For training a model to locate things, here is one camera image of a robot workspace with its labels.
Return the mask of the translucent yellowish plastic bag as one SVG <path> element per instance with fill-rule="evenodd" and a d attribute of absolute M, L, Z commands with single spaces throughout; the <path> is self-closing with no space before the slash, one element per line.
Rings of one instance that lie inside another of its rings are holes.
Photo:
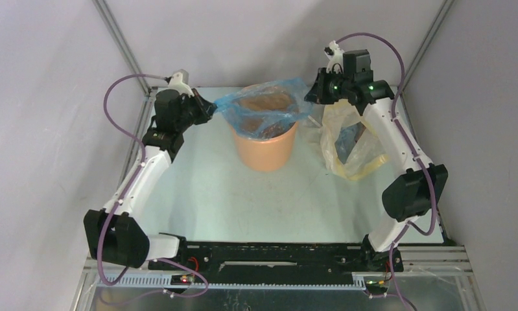
<path fill-rule="evenodd" d="M 347 100 L 315 105 L 299 134 L 328 171 L 360 180 L 389 162 L 375 131 Z"/>

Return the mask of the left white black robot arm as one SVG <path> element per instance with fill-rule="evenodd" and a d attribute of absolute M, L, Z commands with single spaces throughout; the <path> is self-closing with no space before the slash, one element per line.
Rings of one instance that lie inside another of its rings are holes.
<path fill-rule="evenodd" d="M 138 268 L 146 261 L 163 258 L 174 270 L 186 267 L 189 253 L 180 247 L 185 238 L 160 229 L 147 203 L 182 147 L 184 132 L 207 123 L 216 108 L 195 88 L 188 95 L 173 89 L 156 94 L 155 114 L 142 138 L 145 155 L 138 156 L 112 199 L 84 217 L 93 259 Z"/>

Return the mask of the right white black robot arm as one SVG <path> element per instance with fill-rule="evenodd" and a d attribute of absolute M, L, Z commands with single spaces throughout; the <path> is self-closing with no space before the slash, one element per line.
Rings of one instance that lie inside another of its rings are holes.
<path fill-rule="evenodd" d="M 348 101 L 373 128 L 394 170 L 394 181 L 382 193 L 381 223 L 360 246 L 359 263 L 377 271 L 394 259 L 409 227 L 423 236 L 433 234 L 448 171 L 443 164 L 435 165 L 413 138 L 397 111 L 392 88 L 374 79 L 367 50 L 345 52 L 332 42 L 324 51 L 329 62 L 319 68 L 305 100 L 322 105 Z"/>

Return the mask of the blue plastic trash bag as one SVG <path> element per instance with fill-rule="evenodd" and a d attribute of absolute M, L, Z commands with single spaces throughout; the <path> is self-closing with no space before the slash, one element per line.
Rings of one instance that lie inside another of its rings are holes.
<path fill-rule="evenodd" d="M 238 135 L 262 141 L 283 135 L 310 115 L 313 103 L 305 100 L 308 91 L 300 78 L 274 80 L 245 87 L 214 103 L 216 112 Z"/>

